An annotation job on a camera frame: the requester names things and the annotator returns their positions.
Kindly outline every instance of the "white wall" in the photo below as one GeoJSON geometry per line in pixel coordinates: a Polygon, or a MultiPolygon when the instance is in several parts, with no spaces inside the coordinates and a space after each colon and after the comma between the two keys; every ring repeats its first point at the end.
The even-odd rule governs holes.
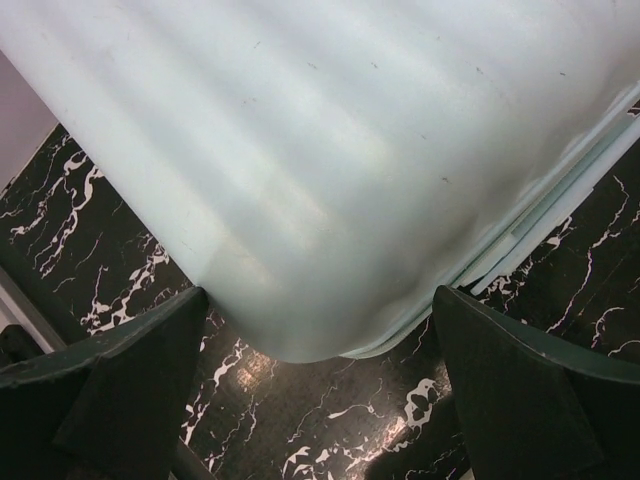
{"type": "Polygon", "coordinates": [[[22,170],[57,120],[0,52],[0,190],[22,170]]]}

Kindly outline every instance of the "wall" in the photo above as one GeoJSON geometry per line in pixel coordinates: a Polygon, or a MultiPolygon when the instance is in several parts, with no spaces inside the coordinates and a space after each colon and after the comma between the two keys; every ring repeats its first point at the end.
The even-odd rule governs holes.
{"type": "Polygon", "coordinates": [[[29,162],[57,123],[0,52],[0,189],[29,162]]]}

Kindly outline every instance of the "floor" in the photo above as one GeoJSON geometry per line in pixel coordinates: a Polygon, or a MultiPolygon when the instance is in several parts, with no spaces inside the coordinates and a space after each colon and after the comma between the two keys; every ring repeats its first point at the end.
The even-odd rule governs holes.
{"type": "MultiPolygon", "coordinates": [[[[638,179],[640,144],[482,300],[640,362],[638,179]]],[[[91,333],[189,285],[62,127],[0,212],[0,231],[91,333]]],[[[469,462],[453,400],[429,320],[377,358],[289,365],[211,312],[182,438],[220,480],[457,480],[469,462]]]]}

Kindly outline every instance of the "black marble floor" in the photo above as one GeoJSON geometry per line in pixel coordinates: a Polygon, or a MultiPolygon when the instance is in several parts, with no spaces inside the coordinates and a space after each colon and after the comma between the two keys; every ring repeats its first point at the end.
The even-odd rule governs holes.
{"type": "MultiPolygon", "coordinates": [[[[640,362],[639,179],[636,145],[483,301],[640,362]]],[[[0,212],[0,231],[90,333],[189,285],[62,127],[0,212]]],[[[289,365],[211,312],[182,437],[220,480],[455,480],[469,468],[429,320],[377,358],[289,365]]]]}

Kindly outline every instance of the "marble tile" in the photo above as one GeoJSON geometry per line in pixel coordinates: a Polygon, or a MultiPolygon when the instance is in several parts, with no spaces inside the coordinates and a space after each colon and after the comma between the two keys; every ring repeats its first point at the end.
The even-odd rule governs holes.
{"type": "MultiPolygon", "coordinates": [[[[640,149],[482,300],[518,320],[640,361],[640,149]]],[[[189,285],[62,127],[0,199],[0,229],[87,332],[189,285]]],[[[215,312],[183,440],[219,479],[457,480],[468,470],[429,321],[368,360],[274,361],[215,312]]]]}

